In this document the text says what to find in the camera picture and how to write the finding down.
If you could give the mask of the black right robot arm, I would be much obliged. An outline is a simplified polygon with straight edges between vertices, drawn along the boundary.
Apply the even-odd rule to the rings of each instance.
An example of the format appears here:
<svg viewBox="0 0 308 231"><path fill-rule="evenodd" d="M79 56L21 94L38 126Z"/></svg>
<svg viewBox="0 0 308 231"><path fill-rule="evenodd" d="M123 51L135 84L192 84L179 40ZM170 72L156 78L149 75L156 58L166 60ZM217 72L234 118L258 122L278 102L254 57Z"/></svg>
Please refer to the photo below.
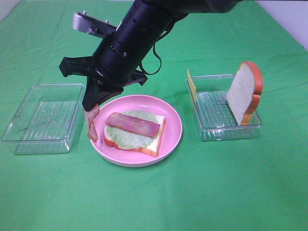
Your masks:
<svg viewBox="0 0 308 231"><path fill-rule="evenodd" d="M235 0L136 0L118 26L75 13L73 28L102 41L91 56L63 58L60 71L65 77L87 77L82 105L91 111L124 87L147 81L142 60L177 21L190 13L227 13L236 4Z"/></svg>

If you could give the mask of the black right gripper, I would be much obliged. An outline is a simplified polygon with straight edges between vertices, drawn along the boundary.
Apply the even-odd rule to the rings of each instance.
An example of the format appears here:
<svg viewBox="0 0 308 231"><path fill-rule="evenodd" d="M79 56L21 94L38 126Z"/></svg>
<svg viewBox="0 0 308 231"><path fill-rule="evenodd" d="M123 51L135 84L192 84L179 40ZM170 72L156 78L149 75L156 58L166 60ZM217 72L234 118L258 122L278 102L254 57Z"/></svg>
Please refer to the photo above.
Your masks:
<svg viewBox="0 0 308 231"><path fill-rule="evenodd" d="M86 112L122 94L123 87L134 83L143 85L146 82L147 77L136 68L148 53L148 41L133 38L127 42L109 35L101 41L92 56L62 59L59 69L64 77L87 76L82 101Z"/></svg>

